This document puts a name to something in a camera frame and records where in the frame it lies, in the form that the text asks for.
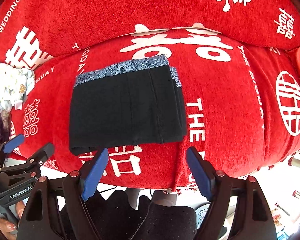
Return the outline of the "operator left hand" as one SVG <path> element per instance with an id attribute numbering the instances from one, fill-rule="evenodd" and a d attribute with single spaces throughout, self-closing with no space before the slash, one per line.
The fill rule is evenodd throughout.
<path id="1" fill-rule="evenodd" d="M 25 203 L 19 201 L 13 206 L 10 206 L 9 209 L 14 217 L 17 217 L 18 223 L 15 224 L 11 220 L 8 220 L 7 212 L 0 207 L 0 230 L 7 239 L 15 240 L 17 239 L 18 226 L 25 209 Z"/>

